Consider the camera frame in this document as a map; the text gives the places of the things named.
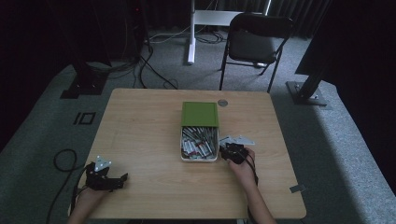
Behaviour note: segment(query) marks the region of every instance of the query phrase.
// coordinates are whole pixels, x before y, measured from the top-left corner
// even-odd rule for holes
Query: forearm
[[[67,224],[84,223],[95,207],[96,204],[93,204],[91,202],[84,202],[84,203],[77,202],[73,213],[70,215],[67,221]]]
[[[247,206],[251,215],[259,224],[274,224],[276,223],[272,217],[268,207],[262,198],[262,195],[256,185],[244,187],[247,195]]]

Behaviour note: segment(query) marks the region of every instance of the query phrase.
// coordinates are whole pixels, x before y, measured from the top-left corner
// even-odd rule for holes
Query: open box
[[[213,162],[219,154],[218,105],[207,102],[183,102],[181,159]]]

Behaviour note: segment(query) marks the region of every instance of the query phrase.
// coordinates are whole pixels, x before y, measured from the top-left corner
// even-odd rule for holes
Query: black cable
[[[162,80],[165,81],[165,82],[163,83],[163,85],[165,85],[165,83],[169,83],[173,88],[175,88],[175,90],[177,90],[177,81],[176,81],[174,78],[173,78],[173,79],[170,79],[170,80],[166,79],[165,77],[161,76],[161,74],[158,73],[158,72],[151,66],[151,64],[149,64],[149,59],[151,58],[151,56],[152,56],[152,54],[153,54],[153,52],[154,52],[154,49],[153,49],[151,46],[148,46],[148,48],[149,48],[149,52],[150,52],[148,58],[147,58],[147,59],[144,59],[142,56],[140,56],[140,59],[144,62],[143,65],[140,67],[140,71],[139,71],[139,80],[140,80],[140,83],[142,84],[143,88],[144,88],[144,89],[147,89],[147,86],[146,86],[146,85],[144,84],[144,82],[143,82],[142,74],[143,74],[143,69],[146,67],[146,65],[148,65],[148,67],[149,67],[158,77],[160,77]]]
[[[107,75],[109,73],[129,71],[131,69],[134,69],[135,65],[136,65],[136,61],[130,60],[127,63],[123,63],[121,65],[117,65],[117,66],[113,66],[113,67],[100,68],[100,67],[95,67],[92,65],[89,65],[89,67],[98,77],[100,77],[103,75]]]
[[[216,38],[216,40],[204,39],[202,37],[199,37],[199,35],[213,35]],[[206,44],[219,44],[221,42],[226,41],[226,38],[224,38],[224,36],[222,34],[217,33],[217,32],[212,32],[209,34],[203,33],[203,34],[199,34],[199,35],[196,35],[195,39],[199,42],[206,43]]]
[[[63,169],[63,168],[59,167],[59,165],[58,165],[58,163],[57,163],[57,160],[58,160],[59,155],[61,155],[62,153],[65,153],[65,152],[71,152],[71,153],[73,153],[73,158],[74,158],[74,160],[73,160],[73,165],[72,165],[72,167],[69,168],[69,169]],[[47,213],[47,220],[46,220],[46,223],[50,223],[50,215],[51,215],[51,213],[52,213],[53,206],[55,205],[55,203],[56,203],[56,201],[57,201],[59,195],[60,195],[60,194],[62,193],[62,191],[64,190],[64,187],[66,186],[68,180],[70,179],[70,176],[73,174],[74,171],[76,171],[77,169],[83,167],[83,165],[76,166],[76,164],[77,164],[77,153],[76,153],[75,150],[69,149],[69,148],[63,149],[63,150],[59,151],[58,153],[56,153],[55,156],[53,157],[53,161],[52,161],[52,162],[53,162],[53,165],[55,166],[55,168],[56,168],[57,170],[59,170],[59,171],[61,171],[61,172],[68,173],[68,175],[67,175],[66,179],[64,180],[64,183],[62,184],[61,188],[60,188],[59,191],[57,192],[55,198],[53,199],[53,201],[52,201],[52,203],[51,203],[51,205],[50,205],[50,207],[49,207],[49,211],[48,211],[48,213]]]
[[[250,155],[247,154],[251,158],[251,160],[253,161],[253,164],[251,164],[250,161],[248,161],[248,159],[244,155],[242,155],[242,153],[240,153],[238,150],[236,152],[239,154],[239,156],[242,157],[242,159],[245,160],[247,165],[250,166],[251,171],[253,171],[253,174],[254,174],[254,181],[256,182],[256,185],[258,185],[259,184],[259,177],[256,174],[256,168],[255,168],[255,165],[254,165],[253,158]]]
[[[122,75],[120,75],[118,77],[108,77],[107,80],[114,80],[114,79],[118,79],[118,78],[121,78],[121,77],[126,77],[130,73],[134,72],[134,69],[135,69],[135,66],[131,70],[127,71],[125,74],[122,74]]]

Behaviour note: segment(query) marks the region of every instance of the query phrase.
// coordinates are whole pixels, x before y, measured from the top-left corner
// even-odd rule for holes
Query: black curtain
[[[0,6],[0,151],[55,74],[70,64],[45,1]]]
[[[396,192],[396,5],[390,0],[333,0],[296,73],[324,69]]]
[[[147,0],[149,29],[185,28],[190,25],[190,0]]]
[[[273,0],[269,16],[283,16],[294,21],[294,36],[312,38],[332,0]]]

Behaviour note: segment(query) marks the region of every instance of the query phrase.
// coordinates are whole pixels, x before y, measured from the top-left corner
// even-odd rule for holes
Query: wooden table
[[[226,161],[190,163],[180,158],[184,101],[217,102],[220,137],[253,141],[259,188],[276,218],[302,218],[304,202],[266,92],[115,89],[87,163],[100,155],[112,161],[109,177],[128,173],[91,218],[246,218],[245,194]]]

